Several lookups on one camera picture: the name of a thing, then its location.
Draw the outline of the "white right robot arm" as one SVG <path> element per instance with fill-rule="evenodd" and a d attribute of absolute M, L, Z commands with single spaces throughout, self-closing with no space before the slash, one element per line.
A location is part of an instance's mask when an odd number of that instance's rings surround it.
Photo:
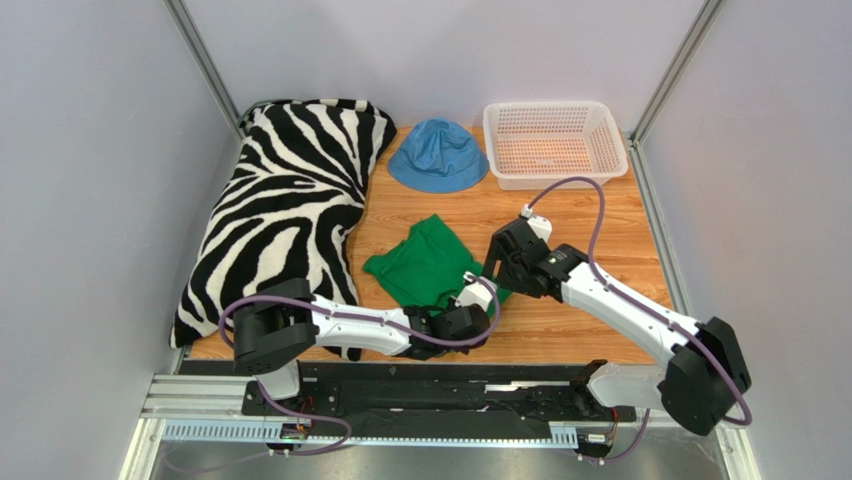
<path fill-rule="evenodd" d="M 551 223 L 519 216 L 491 237 L 483 274 L 513 293 L 550 297 L 603 321 L 654 360 L 652 366 L 605 362 L 583 380 L 605 407 L 662 410 L 706 436 L 742 400 L 752 380 L 733 327 L 672 311 L 616 280 L 587 253 L 550 248 Z"/>

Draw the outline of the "white plastic basket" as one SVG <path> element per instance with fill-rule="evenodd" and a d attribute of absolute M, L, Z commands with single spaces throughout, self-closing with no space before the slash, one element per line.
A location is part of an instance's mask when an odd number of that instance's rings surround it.
<path fill-rule="evenodd" d="M 615 118 L 597 101 L 492 103 L 483 109 L 483 135 L 490 171 L 507 191 L 573 176 L 603 185 L 629 170 Z"/>

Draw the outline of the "zebra striped pillow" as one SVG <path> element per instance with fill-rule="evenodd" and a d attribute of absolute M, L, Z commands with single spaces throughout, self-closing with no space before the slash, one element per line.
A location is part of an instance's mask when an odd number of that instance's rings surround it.
<path fill-rule="evenodd" d="M 397 128 L 367 100 L 283 99 L 252 106 L 168 337 L 179 349 L 213 336 L 234 301 L 290 279 L 355 305 L 347 252 L 370 179 Z"/>

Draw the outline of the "blue bucket hat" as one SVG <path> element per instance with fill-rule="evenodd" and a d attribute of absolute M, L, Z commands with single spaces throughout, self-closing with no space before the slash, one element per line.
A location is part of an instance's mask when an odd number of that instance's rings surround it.
<path fill-rule="evenodd" d="M 388 162 L 388 172 L 400 184 L 432 194 L 469 189 L 488 170 L 487 157 L 473 134 L 442 117 L 416 124 Z"/>

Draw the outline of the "green t shirt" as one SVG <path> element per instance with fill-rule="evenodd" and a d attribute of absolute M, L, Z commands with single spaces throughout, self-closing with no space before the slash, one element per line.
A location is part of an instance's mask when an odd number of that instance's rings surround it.
<path fill-rule="evenodd" d="M 408 237 L 363 265 L 401 306 L 441 306 L 461 293 L 464 274 L 483 265 L 436 214 L 412 225 Z"/>

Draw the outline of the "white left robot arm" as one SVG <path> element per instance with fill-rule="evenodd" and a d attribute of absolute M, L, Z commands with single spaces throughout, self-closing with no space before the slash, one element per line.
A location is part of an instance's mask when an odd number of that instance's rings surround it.
<path fill-rule="evenodd" d="M 302 384 L 297 359 L 312 347 L 424 361 L 482 346 L 499 320 L 498 289 L 472 273 L 465 282 L 445 307 L 378 310 L 334 302 L 304 279 L 289 280 L 226 307 L 220 319 L 232 320 L 233 331 L 220 335 L 237 374 L 257 378 L 275 400 L 289 399 Z"/>

